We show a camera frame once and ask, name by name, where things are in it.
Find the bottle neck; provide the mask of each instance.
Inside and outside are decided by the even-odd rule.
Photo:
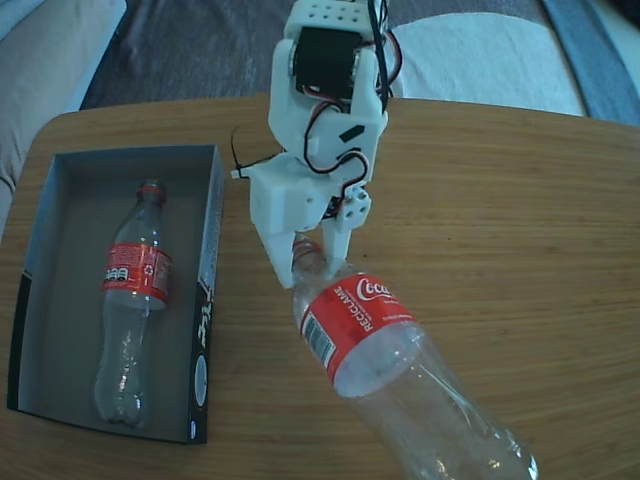
[[[138,190],[138,204],[155,205],[162,208],[165,202],[164,193],[157,189]]]
[[[327,267],[322,248],[316,242],[302,237],[293,244],[293,274],[321,274]]]
[[[155,195],[140,195],[134,212],[134,216],[138,219],[144,218],[145,223],[156,222],[162,213],[162,201]]]

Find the open box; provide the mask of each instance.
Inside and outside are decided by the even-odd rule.
[[[149,325],[147,421],[103,422],[93,401],[102,355],[102,282],[113,235],[146,178],[167,186],[169,305]],[[79,427],[206,443],[207,372],[224,171],[214,146],[58,154],[47,177],[15,312],[7,406]]]

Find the coca-cola logo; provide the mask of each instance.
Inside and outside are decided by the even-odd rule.
[[[356,294],[360,300],[370,302],[375,298],[395,298],[391,292],[380,283],[372,283],[368,278],[362,278],[356,287]]]

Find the clear plastic bottle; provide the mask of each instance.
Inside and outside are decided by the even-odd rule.
[[[171,269],[161,227],[166,190],[147,180],[137,196],[107,258],[104,347],[94,388],[102,419],[132,427],[146,420],[143,343],[148,322],[166,308]]]
[[[313,241],[294,244],[294,319],[336,392],[407,478],[535,480],[535,458],[463,392],[428,334],[375,277],[329,275]]]

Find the wooden table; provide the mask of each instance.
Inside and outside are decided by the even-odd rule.
[[[53,153],[218,143],[277,152],[266,97],[64,115],[27,160],[0,249],[0,389],[29,232]],[[350,258],[422,320],[468,391],[520,432],[542,478],[638,478],[640,131],[498,107],[394,100]],[[112,437],[0,410],[0,477],[396,479],[291,322],[290,294],[229,182],[209,444]]]

